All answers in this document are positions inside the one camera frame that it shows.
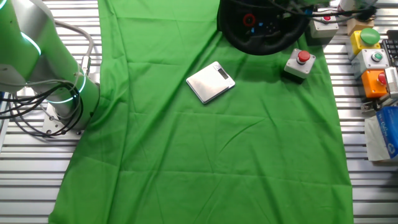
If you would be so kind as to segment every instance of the green cloth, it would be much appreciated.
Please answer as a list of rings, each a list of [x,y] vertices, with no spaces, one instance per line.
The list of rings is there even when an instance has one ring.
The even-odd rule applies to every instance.
[[[101,99],[50,223],[353,223],[321,47],[268,56],[216,31],[215,0],[99,0]],[[292,49],[317,56],[302,85]],[[236,86],[203,105],[185,82],[218,61]]]

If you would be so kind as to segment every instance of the keyboard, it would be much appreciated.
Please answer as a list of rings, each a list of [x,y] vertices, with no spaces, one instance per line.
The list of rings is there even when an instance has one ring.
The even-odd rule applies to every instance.
[[[398,68],[398,30],[387,31],[387,36],[388,39],[382,41],[382,47],[390,59],[390,66]]]

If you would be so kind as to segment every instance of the slotted aluminum table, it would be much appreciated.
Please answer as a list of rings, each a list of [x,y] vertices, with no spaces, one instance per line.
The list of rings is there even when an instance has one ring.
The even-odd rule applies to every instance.
[[[90,77],[98,82],[102,49],[97,2],[45,3],[55,19],[81,27],[93,36],[95,49]],[[380,9],[377,16],[375,29],[386,39],[387,30],[398,29],[398,9]],[[57,28],[57,31],[80,62],[88,41],[64,28]],[[398,164],[373,164],[367,160],[364,116],[359,108],[358,88],[349,69],[344,45],[347,38],[346,26],[340,26],[338,35],[324,51],[353,184],[354,222],[398,223]],[[45,116],[36,110],[26,118],[41,128]],[[6,130],[0,153],[0,223],[47,223],[77,141],[43,141],[24,134],[13,122]]]

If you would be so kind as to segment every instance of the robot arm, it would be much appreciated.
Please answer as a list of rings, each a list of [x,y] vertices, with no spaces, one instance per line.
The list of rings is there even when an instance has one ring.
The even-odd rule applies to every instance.
[[[84,105],[73,127],[84,129],[98,104],[100,88],[60,40],[50,9],[41,0],[0,0],[0,6],[0,29],[7,34],[0,36],[0,91],[14,93],[29,86],[40,95],[69,83],[77,89],[76,95],[71,95],[70,88],[59,87],[47,101],[63,124],[70,124],[72,118],[62,118]]]

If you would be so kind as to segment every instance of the black steering wheel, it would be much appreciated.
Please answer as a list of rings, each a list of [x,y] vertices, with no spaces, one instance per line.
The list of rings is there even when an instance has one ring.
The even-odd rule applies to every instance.
[[[286,16],[284,13],[272,5],[247,7],[236,1],[221,0],[217,15],[218,30],[242,52],[251,55],[274,54],[297,41],[310,22],[305,16]]]

